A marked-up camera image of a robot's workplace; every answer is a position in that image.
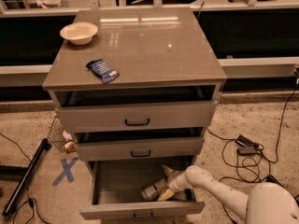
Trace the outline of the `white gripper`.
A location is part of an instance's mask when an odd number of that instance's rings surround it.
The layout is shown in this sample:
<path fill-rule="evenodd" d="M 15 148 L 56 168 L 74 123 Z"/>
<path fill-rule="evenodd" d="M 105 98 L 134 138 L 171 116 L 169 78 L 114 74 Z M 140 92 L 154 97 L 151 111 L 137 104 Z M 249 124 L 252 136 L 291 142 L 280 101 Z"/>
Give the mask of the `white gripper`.
<path fill-rule="evenodd" d="M 164 165 L 164 173 L 167 176 L 168 187 L 164 189 L 158 197 L 158 202 L 165 202 L 175 195 L 175 192 L 180 192 L 188 187 L 188 181 L 184 171 L 174 171 L 172 168 Z"/>

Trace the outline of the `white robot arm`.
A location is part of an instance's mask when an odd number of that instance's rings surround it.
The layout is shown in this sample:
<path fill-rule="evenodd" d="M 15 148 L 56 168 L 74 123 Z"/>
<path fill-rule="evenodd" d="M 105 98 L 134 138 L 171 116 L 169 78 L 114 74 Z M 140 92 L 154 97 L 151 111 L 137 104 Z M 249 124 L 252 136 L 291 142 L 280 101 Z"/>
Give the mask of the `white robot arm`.
<path fill-rule="evenodd" d="M 166 165 L 163 168 L 167 189 L 159 201 L 185 189 L 200 188 L 213 195 L 245 224 L 299 224 L 296 200 L 278 184 L 260 183 L 247 195 L 215 180 L 209 171 L 196 165 L 185 171 L 175 171 Z"/>

